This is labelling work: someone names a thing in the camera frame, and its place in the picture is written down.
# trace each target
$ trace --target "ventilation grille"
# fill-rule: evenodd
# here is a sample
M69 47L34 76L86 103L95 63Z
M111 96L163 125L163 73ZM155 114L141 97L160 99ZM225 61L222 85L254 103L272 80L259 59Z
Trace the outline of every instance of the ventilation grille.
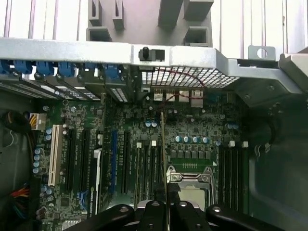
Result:
M217 69L196 67L160 67L154 72L142 72L142 83L146 85L224 88L238 77L229 77Z

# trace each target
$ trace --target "ram slot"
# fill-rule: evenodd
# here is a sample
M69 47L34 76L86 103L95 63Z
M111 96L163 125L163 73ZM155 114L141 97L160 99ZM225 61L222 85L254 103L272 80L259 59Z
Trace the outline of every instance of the ram slot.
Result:
M130 163L130 131L125 131L124 132L124 143L123 143L123 169L122 169L121 193L128 192L129 163Z
M149 173L149 148L150 145L144 145L143 149L143 173L142 173L142 200L148 199L148 173Z
M151 147L151 152L150 152L150 171L149 171L149 199L153 199L153 184L155 183L155 160L157 156L157 147Z
M231 187L231 151L227 149L224 154L225 158L225 203L227 208L230 208L230 187Z
M238 168L239 168L239 179L238 179L238 211L243 212L244 208L244 151L239 151Z
M87 190L90 134L90 129L85 129L81 133L80 192L84 192Z
M67 155L66 155L65 189L67 191L73 189L75 157L76 157L76 130L71 129L68 132L68 144L67 144Z
M117 131L111 132L111 187L109 192L114 193L116 184L116 153L117 153Z
M225 184L225 160L223 148L219 148L218 161L218 204L223 205Z
M237 208L237 183L238 183L238 150L233 149L231 153L231 208Z

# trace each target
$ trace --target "capacitor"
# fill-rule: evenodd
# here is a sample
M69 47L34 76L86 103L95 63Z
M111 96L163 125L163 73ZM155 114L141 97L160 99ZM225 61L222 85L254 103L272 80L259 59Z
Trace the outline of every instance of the capacitor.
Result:
M43 156L42 155L34 155L33 159L35 161L39 161L39 160L42 160L43 159Z
M203 143L208 143L208 138L207 137L203 137L202 142Z
M39 161L34 161L33 162L33 167L39 167Z
M41 214L45 213L46 211L47 211L46 207L43 206L42 208L38 209L38 210L35 212L35 214L36 214L36 215L41 215Z
M47 201L53 201L54 200L54 197L53 196L49 196L49 197L47 197Z
M36 148L34 150L35 155L39 155L39 154L43 154L43 153L44 153L44 149L42 149L42 148Z
M185 143L188 143L188 141L189 141L188 136L185 136L184 139L183 139L183 141L184 141Z
M240 127L240 126L239 126L238 124L233 124L233 129L236 129L236 130L237 130L237 129L239 129L239 127Z
M156 123L155 121L152 121L151 124L152 124L152 127L153 127L153 128L157 127L157 123Z
M180 137L180 136L176 136L176 137L175 137L175 141L176 141L176 142L181 142L181 137Z
M44 112L49 111L49 107L48 107L48 106L43 106L43 111L44 111Z
M38 174L40 172L40 168L39 167L35 167L35 168L32 169L32 172L34 174Z
M146 126L147 128L149 128L149 127L151 126L151 122L148 121L148 120L147 120L144 124L145 124L145 126Z
M193 141L194 143L198 143L198 137L196 137L196 136L193 137L193 138L192 138L192 141Z
M47 191L47 186L46 185L43 185L41 188L40 188L40 191L45 193Z
M233 124L225 124L225 127L227 128L227 129L233 129Z
M51 135L52 134L52 129L51 128L46 129L46 134Z
M50 141L50 140L51 140L51 135L48 135L48 134L47 134L47 135L45 136L45 140Z
M46 194L47 194L47 195L52 195L52 194L54 194L54 188L48 188L48 189L46 190Z

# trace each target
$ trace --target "blue pcie slot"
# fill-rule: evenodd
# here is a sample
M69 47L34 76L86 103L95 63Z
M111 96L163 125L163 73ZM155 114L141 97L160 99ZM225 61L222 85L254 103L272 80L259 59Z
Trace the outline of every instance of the blue pcie slot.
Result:
M116 184L116 151L117 151L117 131L113 130L111 132L111 187L110 193L114 193Z

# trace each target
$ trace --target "colorful wire bundle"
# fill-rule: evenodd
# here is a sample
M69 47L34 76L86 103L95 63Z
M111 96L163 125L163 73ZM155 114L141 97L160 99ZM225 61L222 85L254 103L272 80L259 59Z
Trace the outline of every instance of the colorful wire bundle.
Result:
M29 203L29 191L29 186L25 185L22 189L10 194L13 198L13 209L21 219L26 219L26 211Z

